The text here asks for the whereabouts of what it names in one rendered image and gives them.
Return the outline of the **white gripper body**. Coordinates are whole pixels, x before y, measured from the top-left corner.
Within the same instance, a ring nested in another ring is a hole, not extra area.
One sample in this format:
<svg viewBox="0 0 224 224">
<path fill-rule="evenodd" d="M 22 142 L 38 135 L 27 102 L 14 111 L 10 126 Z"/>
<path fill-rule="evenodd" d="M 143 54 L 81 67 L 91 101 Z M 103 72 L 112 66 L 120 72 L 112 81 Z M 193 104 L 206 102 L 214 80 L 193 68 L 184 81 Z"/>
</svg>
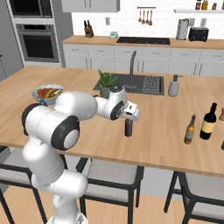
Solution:
<svg viewBox="0 0 224 224">
<path fill-rule="evenodd" d="M 124 110 L 124 116 L 127 119 L 133 120 L 133 121 L 138 121 L 139 120 L 139 110 L 137 108 L 126 108 Z"/>
</svg>

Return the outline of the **dark brown bottle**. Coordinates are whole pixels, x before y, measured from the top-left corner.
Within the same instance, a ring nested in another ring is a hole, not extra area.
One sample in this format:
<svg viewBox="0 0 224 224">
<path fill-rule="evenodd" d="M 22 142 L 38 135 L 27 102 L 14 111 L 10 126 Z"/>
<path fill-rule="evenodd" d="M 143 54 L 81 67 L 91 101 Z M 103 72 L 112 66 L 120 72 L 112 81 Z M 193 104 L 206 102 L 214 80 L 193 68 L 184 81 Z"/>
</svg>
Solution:
<svg viewBox="0 0 224 224">
<path fill-rule="evenodd" d="M 124 135 L 126 137 L 131 137 L 132 136 L 132 125 L 133 125 L 133 121 L 130 119 L 126 119 L 125 120 L 125 131 L 124 131 Z"/>
</svg>

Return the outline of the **green potted plant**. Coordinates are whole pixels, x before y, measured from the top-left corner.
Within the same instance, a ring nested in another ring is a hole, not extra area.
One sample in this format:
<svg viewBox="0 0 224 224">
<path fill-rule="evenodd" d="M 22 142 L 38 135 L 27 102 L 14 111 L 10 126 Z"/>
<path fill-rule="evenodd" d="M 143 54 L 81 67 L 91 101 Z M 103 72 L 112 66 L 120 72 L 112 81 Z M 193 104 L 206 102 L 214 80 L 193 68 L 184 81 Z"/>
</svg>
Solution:
<svg viewBox="0 0 224 224">
<path fill-rule="evenodd" d="M 117 77 L 113 78 L 111 73 L 103 73 L 101 70 L 98 70 L 100 75 L 100 81 L 98 87 L 100 89 L 100 96 L 103 98 L 109 98 L 109 88 L 115 84 Z"/>
</svg>

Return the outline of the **grey tap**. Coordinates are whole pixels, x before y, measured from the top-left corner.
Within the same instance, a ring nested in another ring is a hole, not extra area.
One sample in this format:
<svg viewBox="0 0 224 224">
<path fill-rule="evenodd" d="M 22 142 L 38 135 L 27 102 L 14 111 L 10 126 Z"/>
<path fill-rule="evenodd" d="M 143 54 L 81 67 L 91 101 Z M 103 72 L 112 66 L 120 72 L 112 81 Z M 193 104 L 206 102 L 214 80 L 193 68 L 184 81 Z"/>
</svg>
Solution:
<svg viewBox="0 0 224 224">
<path fill-rule="evenodd" d="M 125 88 L 130 90 L 137 89 L 137 86 L 133 84 L 134 60 L 135 60 L 136 54 L 137 54 L 137 51 L 134 51 L 130 59 L 129 84 L 123 85 Z"/>
</svg>

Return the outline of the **grey soap dispenser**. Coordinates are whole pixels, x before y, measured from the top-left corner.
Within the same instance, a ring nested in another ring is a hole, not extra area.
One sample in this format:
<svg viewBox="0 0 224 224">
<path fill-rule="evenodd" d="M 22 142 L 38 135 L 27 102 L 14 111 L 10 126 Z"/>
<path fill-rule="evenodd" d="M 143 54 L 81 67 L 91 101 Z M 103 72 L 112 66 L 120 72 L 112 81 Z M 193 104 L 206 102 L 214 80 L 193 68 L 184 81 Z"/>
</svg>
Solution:
<svg viewBox="0 0 224 224">
<path fill-rule="evenodd" d="M 176 97 L 179 94 L 179 78 L 180 75 L 174 74 L 168 88 L 168 95 L 170 97 Z"/>
</svg>

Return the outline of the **amber glass bottle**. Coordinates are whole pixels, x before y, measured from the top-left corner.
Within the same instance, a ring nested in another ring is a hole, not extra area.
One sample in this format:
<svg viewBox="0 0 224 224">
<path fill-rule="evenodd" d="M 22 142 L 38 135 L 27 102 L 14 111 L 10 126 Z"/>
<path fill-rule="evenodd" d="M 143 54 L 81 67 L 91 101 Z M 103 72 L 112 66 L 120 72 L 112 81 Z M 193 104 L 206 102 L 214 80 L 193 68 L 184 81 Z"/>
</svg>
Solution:
<svg viewBox="0 0 224 224">
<path fill-rule="evenodd" d="M 190 144 L 193 140 L 195 118 L 196 118 L 196 115 L 192 115 L 191 121 L 186 128 L 185 139 L 184 139 L 184 142 L 186 144 Z"/>
</svg>

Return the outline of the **grey cushioned black stool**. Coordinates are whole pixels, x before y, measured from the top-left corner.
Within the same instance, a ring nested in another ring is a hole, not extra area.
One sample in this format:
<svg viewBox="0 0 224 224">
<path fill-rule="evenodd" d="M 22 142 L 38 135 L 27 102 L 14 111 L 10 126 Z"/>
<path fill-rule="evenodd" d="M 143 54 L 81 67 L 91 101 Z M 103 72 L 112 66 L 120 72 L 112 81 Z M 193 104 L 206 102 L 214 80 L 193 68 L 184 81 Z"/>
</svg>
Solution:
<svg viewBox="0 0 224 224">
<path fill-rule="evenodd" d="M 138 207 L 144 167 L 92 159 L 87 172 L 87 191 L 80 198 L 86 214 L 86 200 L 128 208 L 128 224 L 133 224 L 133 208 Z"/>
<path fill-rule="evenodd" d="M 44 224 L 47 223 L 39 191 L 32 185 L 32 172 L 28 168 L 20 149 L 15 149 L 4 162 L 0 162 L 0 184 L 32 189 L 42 221 Z"/>
<path fill-rule="evenodd" d="M 165 213 L 173 194 L 183 199 L 185 215 L 181 224 L 188 224 L 190 219 L 224 224 L 224 178 L 174 171 Z"/>
</svg>

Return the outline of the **black hob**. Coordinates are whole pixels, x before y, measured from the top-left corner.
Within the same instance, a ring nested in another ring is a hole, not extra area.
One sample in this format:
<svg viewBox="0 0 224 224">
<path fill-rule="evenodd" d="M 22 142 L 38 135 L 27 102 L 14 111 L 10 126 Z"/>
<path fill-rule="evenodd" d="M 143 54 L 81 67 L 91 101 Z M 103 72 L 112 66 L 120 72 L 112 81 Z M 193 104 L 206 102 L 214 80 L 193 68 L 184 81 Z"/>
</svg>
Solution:
<svg viewBox="0 0 224 224">
<path fill-rule="evenodd" d="M 169 38 L 143 38 L 143 37 L 120 37 L 116 43 L 123 44 L 149 44 L 149 45 L 170 45 Z"/>
</svg>

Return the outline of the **dark wine bottle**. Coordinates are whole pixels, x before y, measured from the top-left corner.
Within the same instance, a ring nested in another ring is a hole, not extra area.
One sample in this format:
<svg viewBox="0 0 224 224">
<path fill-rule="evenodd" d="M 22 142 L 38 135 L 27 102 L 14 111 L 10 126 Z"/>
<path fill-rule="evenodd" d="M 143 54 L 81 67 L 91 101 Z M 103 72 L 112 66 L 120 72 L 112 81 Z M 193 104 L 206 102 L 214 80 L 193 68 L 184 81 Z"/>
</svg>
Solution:
<svg viewBox="0 0 224 224">
<path fill-rule="evenodd" d="M 208 140 L 213 132 L 214 124 L 216 123 L 216 107 L 217 103 L 214 102 L 210 108 L 210 111 L 204 116 L 201 130 L 199 133 L 199 136 L 204 140 Z"/>
</svg>

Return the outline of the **bowl of fruit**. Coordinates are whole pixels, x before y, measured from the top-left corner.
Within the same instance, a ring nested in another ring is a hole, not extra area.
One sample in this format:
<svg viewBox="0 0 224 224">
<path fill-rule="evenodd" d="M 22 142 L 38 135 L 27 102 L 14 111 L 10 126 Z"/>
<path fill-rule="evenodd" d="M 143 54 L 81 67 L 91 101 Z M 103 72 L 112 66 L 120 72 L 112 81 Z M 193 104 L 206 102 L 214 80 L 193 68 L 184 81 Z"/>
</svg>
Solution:
<svg viewBox="0 0 224 224">
<path fill-rule="evenodd" d="M 58 96 L 60 96 L 65 89 L 61 85 L 47 84 L 44 86 L 36 87 L 31 96 L 37 101 L 44 100 L 47 105 L 53 105 Z"/>
</svg>

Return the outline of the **wooden knife block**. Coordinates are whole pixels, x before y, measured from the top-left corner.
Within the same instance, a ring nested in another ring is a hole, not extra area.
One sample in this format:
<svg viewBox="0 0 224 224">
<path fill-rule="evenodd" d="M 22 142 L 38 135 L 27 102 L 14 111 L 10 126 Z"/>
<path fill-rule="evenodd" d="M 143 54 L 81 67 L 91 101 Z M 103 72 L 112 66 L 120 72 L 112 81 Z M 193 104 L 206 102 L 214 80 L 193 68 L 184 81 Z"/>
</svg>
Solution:
<svg viewBox="0 0 224 224">
<path fill-rule="evenodd" d="M 84 21 L 84 30 L 86 38 L 92 38 L 94 36 L 92 26 L 90 25 L 88 20 Z"/>
</svg>

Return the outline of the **grey metal canister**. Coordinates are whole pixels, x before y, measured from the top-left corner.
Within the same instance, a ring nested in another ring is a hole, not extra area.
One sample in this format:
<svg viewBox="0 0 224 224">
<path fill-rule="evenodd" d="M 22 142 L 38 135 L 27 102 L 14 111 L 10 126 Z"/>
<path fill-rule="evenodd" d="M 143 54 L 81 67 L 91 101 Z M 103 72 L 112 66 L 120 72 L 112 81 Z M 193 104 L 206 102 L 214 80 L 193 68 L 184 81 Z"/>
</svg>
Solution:
<svg viewBox="0 0 224 224">
<path fill-rule="evenodd" d="M 176 39 L 177 40 L 185 40 L 186 39 L 186 34 L 188 31 L 188 25 L 189 25 L 189 19 L 180 19 L 178 21 L 178 29 L 177 29 L 177 34 L 176 34 Z"/>
</svg>

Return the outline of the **steel microwave oven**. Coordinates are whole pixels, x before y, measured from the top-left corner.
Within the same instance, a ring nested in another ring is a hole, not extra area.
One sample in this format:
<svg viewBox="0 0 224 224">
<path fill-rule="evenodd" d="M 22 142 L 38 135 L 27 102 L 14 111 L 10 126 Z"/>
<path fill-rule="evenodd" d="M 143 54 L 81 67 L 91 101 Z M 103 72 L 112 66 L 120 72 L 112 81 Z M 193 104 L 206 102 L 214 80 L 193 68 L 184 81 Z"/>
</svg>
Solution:
<svg viewBox="0 0 224 224">
<path fill-rule="evenodd" d="M 52 18 L 50 0 L 9 0 L 15 18 Z"/>
</svg>

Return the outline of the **steel wall oven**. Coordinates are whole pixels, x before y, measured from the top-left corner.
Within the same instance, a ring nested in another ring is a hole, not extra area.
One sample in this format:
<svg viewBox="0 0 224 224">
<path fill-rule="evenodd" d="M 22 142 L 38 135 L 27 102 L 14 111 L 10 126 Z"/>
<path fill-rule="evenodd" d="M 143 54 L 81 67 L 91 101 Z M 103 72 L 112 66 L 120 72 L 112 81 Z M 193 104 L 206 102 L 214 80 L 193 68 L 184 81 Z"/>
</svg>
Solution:
<svg viewBox="0 0 224 224">
<path fill-rule="evenodd" d="M 60 62 L 52 24 L 17 24 L 16 27 L 25 61 Z"/>
</svg>

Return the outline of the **white wall shelf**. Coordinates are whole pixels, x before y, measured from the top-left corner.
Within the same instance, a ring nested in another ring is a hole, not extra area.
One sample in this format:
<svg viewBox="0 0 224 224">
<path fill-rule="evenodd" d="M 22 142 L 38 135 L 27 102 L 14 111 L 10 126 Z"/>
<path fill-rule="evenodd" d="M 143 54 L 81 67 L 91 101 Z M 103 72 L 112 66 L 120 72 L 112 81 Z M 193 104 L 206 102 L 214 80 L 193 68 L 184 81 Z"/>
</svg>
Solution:
<svg viewBox="0 0 224 224">
<path fill-rule="evenodd" d="M 174 9 L 175 13 L 185 13 L 185 14 L 224 14 L 224 10 L 191 10 L 191 9 Z"/>
</svg>

